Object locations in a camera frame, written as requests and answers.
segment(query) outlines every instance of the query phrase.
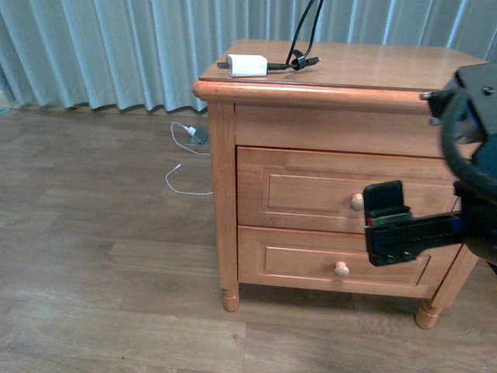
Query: wooden floor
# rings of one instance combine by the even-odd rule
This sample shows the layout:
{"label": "wooden floor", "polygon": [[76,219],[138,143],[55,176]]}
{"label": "wooden floor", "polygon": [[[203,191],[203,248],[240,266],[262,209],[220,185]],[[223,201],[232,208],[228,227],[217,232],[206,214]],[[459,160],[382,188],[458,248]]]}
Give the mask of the wooden floor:
{"label": "wooden floor", "polygon": [[434,329],[419,300],[218,287],[208,157],[169,123],[0,116],[1,372],[497,372],[497,277],[480,262]]}

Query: nightstand top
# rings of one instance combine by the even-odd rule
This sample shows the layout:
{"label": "nightstand top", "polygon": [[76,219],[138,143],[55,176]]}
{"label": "nightstand top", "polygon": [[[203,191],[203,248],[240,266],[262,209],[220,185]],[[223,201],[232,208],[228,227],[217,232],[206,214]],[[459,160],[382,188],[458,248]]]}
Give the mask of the nightstand top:
{"label": "nightstand top", "polygon": [[[307,44],[297,43],[297,49],[305,51]],[[261,54],[268,62],[284,63],[289,49],[289,41],[239,40],[217,61],[226,61],[227,54]],[[445,47],[371,44],[314,43],[309,57],[321,61],[302,71],[273,71],[260,78],[231,78],[213,64],[200,80],[419,92],[442,89],[460,66],[485,62]]]}

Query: bottom drawer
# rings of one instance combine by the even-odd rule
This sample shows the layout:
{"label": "bottom drawer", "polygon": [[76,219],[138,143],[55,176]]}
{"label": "bottom drawer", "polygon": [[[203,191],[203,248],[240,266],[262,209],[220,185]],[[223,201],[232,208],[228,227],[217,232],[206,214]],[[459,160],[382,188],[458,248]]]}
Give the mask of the bottom drawer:
{"label": "bottom drawer", "polygon": [[[426,250],[411,262],[375,267],[362,235],[240,226],[238,276],[247,284],[431,298],[457,249]],[[335,272],[339,262],[347,275]]]}

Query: black cable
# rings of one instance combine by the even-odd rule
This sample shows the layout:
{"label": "black cable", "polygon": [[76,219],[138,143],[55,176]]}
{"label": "black cable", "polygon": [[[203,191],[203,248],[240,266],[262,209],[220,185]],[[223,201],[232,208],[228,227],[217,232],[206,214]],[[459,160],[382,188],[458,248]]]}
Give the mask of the black cable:
{"label": "black cable", "polygon": [[[321,8],[323,6],[323,2],[324,2],[324,0],[320,0],[319,5],[318,5],[318,10],[316,11],[316,16],[314,19],[314,23],[312,25],[311,39],[309,40],[309,46],[308,46],[307,51],[305,53],[301,53],[300,51],[295,49],[295,45],[297,44],[297,39],[298,39],[298,36],[301,32],[302,25],[304,25],[304,21],[308,15],[309,11],[311,10],[311,7],[315,3],[315,0],[309,1],[308,6],[304,10],[304,14],[302,15],[301,20],[298,23],[297,29],[295,30],[295,34],[294,34],[294,39],[292,40],[292,45],[290,47],[290,51],[288,52],[287,61],[285,62],[285,64],[272,64],[273,70],[284,70],[287,68],[294,68],[296,70],[299,70],[299,69],[303,68],[302,66],[299,65],[298,60],[299,59],[305,60],[305,58],[307,58],[309,53],[311,53],[311,49],[312,49],[312,45],[314,43],[314,38],[315,38],[315,33],[316,33],[316,27],[318,25],[319,15],[321,14]],[[292,62],[290,62],[292,56],[294,56],[294,55],[296,58]],[[320,61],[319,58],[312,58],[312,61],[306,61],[306,64],[304,65],[304,67],[309,66],[311,64],[317,64],[319,61]]]}
{"label": "black cable", "polygon": [[497,180],[482,173],[467,161],[457,150],[455,138],[457,123],[467,110],[469,97],[462,88],[455,89],[452,100],[442,114],[442,134],[440,138],[443,157],[454,175],[467,187],[480,193],[492,204],[497,204]]}

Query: white charger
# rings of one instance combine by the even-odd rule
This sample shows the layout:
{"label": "white charger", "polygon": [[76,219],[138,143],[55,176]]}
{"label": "white charger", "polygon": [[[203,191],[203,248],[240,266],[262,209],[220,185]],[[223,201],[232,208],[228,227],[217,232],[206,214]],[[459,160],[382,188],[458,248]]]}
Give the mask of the white charger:
{"label": "white charger", "polygon": [[260,55],[229,54],[226,62],[232,78],[267,75],[267,59]]}

